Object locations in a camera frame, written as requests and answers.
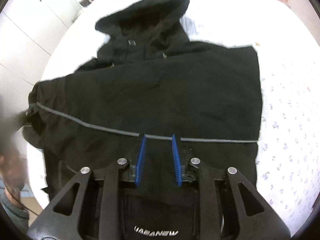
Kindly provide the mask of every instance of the bed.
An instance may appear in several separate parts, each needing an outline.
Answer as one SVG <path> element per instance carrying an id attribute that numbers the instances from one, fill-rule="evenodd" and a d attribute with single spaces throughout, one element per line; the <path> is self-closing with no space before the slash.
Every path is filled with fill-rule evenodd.
<path id="1" fill-rule="evenodd" d="M 139 0 L 94 0 L 52 54 L 42 80 L 73 73 L 109 37 L 95 22 Z M 257 189 L 293 235 L 312 212 L 320 190 L 320 47 L 277 0 L 190 0 L 181 24 L 192 41 L 253 46 L 260 65 L 263 111 L 256 159 Z M 41 150 L 28 145 L 31 189 L 45 208 L 48 196 Z"/>

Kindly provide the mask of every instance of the brand logo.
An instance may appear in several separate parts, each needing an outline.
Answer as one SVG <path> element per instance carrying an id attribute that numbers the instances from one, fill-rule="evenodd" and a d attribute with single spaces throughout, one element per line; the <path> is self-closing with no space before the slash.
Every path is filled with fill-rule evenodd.
<path id="1" fill-rule="evenodd" d="M 134 231 L 145 236 L 175 236 L 179 231 L 150 231 L 143 228 L 134 227 Z"/>

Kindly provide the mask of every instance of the silver bolt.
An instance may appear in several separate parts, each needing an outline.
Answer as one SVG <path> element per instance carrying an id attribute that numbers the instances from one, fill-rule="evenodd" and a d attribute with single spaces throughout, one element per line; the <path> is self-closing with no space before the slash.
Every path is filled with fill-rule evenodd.
<path id="1" fill-rule="evenodd" d="M 89 167 L 83 167 L 83 168 L 81 168 L 81 170 L 80 170 L 80 172 L 81 172 L 82 174 L 87 174 L 89 171 L 90 171 L 90 168 L 89 168 Z"/>
<path id="2" fill-rule="evenodd" d="M 235 167 L 229 167 L 229 168 L 228 168 L 228 172 L 229 172 L 230 174 L 236 174 L 236 173 L 237 173 L 237 169 L 236 169 Z"/>
<path id="3" fill-rule="evenodd" d="M 127 159 L 126 158 L 120 158 L 120 159 L 118 159 L 118 164 L 120 164 L 120 165 L 125 165 L 126 163 L 127 163 Z"/>
<path id="4" fill-rule="evenodd" d="M 198 165 L 198 164 L 201 162 L 201 160 L 200 160 L 199 158 L 192 158 L 192 159 L 190 160 L 190 162 L 191 162 L 193 165 Z"/>

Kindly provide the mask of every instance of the triangular cutout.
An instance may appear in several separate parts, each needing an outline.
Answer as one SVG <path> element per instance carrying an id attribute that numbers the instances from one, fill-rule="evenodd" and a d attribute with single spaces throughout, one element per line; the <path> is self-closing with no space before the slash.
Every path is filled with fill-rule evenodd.
<path id="1" fill-rule="evenodd" d="M 76 196 L 79 190 L 80 184 L 75 183 L 67 193 L 60 199 L 55 205 L 53 211 L 59 214 L 70 216 L 75 204 Z"/>
<path id="2" fill-rule="evenodd" d="M 252 195 L 243 183 L 238 184 L 240 194 L 244 203 L 244 208 L 247 216 L 252 217 L 256 214 L 264 212 L 262 205 Z"/>

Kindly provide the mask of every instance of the black jacket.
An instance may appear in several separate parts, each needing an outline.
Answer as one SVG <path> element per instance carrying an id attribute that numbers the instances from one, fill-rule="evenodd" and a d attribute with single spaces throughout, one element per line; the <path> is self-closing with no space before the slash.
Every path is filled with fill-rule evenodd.
<path id="1" fill-rule="evenodd" d="M 97 58 L 73 74 L 34 86 L 29 95 L 32 127 L 24 128 L 24 136 L 44 149 L 51 197 L 73 175 L 67 167 L 105 167 L 123 157 L 136 140 L 88 128 L 53 110 L 88 124 L 136 133 L 258 140 L 262 98 L 255 50 L 190 42 L 179 22 L 188 4 L 143 0 L 100 19 L 96 30 L 111 39 Z M 183 146 L 213 167 L 238 168 L 255 185 L 257 143 Z M 139 194 L 165 204 L 180 203 L 177 192 L 168 199 L 168 190 L 177 191 L 171 142 L 149 139 Z M 163 219 L 175 222 L 168 214 Z"/>

